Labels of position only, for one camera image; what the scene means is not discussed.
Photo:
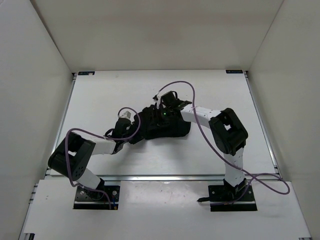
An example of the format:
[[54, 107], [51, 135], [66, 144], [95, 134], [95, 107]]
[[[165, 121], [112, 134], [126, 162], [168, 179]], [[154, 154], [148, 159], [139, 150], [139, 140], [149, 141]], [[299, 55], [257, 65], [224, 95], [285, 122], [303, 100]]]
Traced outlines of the black pleated skirt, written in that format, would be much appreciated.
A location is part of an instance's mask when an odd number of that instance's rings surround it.
[[187, 121], [175, 121], [172, 127], [158, 127], [156, 110], [155, 105], [150, 105], [136, 114], [132, 124], [132, 131], [138, 128], [138, 121], [141, 120], [138, 132], [145, 134], [145, 140], [184, 137], [190, 132], [191, 123]]

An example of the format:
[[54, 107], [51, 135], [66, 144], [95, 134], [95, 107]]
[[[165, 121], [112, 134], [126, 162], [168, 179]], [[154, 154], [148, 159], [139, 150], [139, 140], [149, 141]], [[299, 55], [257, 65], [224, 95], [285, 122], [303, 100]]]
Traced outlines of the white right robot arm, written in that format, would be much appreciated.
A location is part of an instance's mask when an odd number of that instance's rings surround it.
[[248, 132], [231, 108], [212, 110], [193, 106], [191, 101], [182, 101], [174, 91], [169, 91], [153, 100], [161, 110], [163, 117], [169, 114], [188, 123], [199, 124], [211, 130], [216, 147], [225, 159], [225, 175], [223, 179], [224, 195], [229, 200], [236, 200], [242, 195], [247, 184], [243, 169], [243, 153]]

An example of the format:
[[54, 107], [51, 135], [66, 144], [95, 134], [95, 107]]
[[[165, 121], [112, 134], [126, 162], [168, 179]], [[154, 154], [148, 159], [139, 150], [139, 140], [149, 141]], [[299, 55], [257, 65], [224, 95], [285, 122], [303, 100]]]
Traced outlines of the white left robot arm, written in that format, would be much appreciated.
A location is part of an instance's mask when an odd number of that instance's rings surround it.
[[81, 187], [93, 199], [104, 195], [104, 181], [88, 168], [94, 155], [115, 155], [124, 144], [135, 137], [142, 124], [139, 115], [134, 122], [126, 117], [118, 118], [109, 135], [96, 135], [80, 128], [70, 129], [65, 138], [48, 159], [48, 167], [67, 177], [74, 187]]

